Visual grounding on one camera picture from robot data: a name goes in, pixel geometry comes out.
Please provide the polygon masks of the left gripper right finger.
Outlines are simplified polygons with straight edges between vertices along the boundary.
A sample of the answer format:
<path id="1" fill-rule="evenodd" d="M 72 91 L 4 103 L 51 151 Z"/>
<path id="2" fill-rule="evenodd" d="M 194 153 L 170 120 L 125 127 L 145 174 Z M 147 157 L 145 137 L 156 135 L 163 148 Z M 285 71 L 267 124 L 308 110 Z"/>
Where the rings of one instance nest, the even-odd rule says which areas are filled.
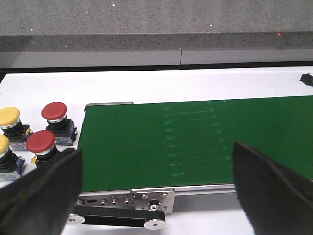
<path id="1" fill-rule="evenodd" d="M 256 235 L 311 235 L 313 183 L 263 154 L 236 142 L 234 185 Z"/>

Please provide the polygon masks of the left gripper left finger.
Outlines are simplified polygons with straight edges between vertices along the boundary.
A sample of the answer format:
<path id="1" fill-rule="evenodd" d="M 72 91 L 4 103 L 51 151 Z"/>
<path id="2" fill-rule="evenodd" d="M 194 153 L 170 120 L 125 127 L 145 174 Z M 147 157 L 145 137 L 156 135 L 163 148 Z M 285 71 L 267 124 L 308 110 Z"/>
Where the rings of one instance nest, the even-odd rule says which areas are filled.
<path id="1" fill-rule="evenodd" d="M 0 190 L 2 235 L 59 235 L 82 190 L 80 149 L 68 148 Z"/>

